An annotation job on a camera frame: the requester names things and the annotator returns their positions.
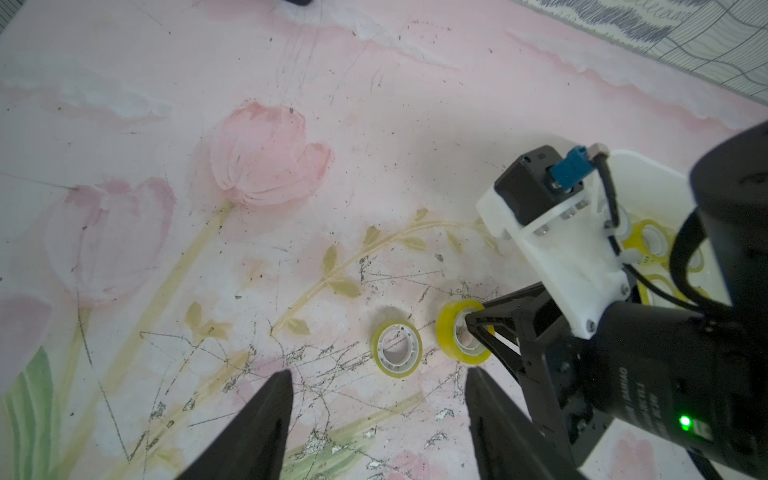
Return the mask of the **yellow tape roll one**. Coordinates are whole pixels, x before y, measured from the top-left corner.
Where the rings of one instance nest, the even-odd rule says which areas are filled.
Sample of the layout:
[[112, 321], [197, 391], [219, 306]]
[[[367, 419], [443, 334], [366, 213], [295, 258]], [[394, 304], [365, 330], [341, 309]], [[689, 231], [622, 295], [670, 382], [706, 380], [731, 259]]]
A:
[[411, 323], [389, 320], [374, 330], [370, 351], [371, 358], [385, 375], [403, 379], [418, 368], [423, 344], [419, 332]]

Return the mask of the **yellow tape roll six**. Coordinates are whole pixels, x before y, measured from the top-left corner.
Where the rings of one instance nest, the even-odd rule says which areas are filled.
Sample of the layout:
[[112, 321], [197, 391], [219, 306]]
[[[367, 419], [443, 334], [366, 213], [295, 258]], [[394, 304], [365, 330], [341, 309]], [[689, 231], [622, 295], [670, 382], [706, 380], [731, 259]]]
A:
[[657, 222], [643, 219], [632, 224], [629, 236], [621, 241], [630, 259], [637, 265], [666, 263], [672, 249], [672, 239]]

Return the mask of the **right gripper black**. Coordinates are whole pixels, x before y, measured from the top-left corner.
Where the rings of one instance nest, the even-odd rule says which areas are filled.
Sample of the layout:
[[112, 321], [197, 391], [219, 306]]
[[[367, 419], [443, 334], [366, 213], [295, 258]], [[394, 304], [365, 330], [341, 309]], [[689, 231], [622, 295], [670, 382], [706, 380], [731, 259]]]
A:
[[[465, 316], [519, 381], [532, 420], [573, 465], [621, 420], [745, 475], [767, 475], [767, 348], [735, 325], [616, 302], [575, 337], [541, 283]], [[521, 318], [521, 333], [516, 321]], [[499, 337], [519, 345], [521, 354]]]

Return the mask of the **yellow tape roll two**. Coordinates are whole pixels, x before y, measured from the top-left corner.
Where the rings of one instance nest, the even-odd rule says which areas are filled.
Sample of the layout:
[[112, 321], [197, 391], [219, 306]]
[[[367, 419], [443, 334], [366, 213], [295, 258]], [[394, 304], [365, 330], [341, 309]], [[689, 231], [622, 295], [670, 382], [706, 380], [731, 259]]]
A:
[[466, 317], [482, 311], [484, 306], [472, 299], [450, 302], [440, 311], [436, 321], [436, 338], [440, 349], [452, 360], [467, 365], [480, 365], [491, 352], [470, 332]]

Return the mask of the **yellow tape roll three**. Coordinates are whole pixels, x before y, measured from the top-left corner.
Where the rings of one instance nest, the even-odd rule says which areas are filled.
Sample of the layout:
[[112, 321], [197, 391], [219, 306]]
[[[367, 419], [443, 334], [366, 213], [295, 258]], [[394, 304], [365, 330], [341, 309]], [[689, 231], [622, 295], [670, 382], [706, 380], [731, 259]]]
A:
[[666, 276], [641, 274], [641, 277], [645, 279], [645, 283], [637, 279], [641, 304], [675, 309], [683, 309], [686, 306], [696, 307], [696, 304], [687, 299]]

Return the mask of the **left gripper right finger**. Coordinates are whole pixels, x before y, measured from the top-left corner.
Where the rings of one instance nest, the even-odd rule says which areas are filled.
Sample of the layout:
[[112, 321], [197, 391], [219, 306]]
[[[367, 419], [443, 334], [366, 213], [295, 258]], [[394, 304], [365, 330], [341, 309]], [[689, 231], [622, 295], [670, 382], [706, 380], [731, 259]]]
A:
[[582, 479], [482, 368], [467, 371], [465, 403], [482, 479]]

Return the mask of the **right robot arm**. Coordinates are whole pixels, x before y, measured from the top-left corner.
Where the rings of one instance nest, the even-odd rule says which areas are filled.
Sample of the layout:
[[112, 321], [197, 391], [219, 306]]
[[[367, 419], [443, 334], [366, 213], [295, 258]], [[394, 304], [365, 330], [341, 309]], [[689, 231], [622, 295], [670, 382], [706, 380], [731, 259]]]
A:
[[664, 306], [623, 248], [609, 151], [525, 153], [477, 204], [539, 282], [455, 317], [521, 387], [485, 371], [465, 396], [483, 479], [577, 479], [613, 420], [685, 449], [700, 474], [767, 475], [767, 127], [693, 167], [694, 206], [665, 263]]

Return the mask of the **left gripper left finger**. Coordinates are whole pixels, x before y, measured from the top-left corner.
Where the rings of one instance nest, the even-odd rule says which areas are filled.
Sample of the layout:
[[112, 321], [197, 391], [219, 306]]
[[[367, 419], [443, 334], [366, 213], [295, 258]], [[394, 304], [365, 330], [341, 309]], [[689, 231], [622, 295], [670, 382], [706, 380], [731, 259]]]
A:
[[278, 479], [293, 405], [292, 375], [274, 373], [181, 479]]

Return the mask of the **yellow tape roll five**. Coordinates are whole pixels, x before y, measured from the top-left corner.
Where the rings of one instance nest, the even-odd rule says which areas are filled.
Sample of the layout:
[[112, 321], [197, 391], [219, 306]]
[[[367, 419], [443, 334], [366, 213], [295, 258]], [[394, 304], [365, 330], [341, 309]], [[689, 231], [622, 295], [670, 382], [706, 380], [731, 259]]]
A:
[[686, 270], [688, 273], [699, 273], [704, 270], [706, 266], [706, 257], [701, 248], [695, 249], [688, 262]]

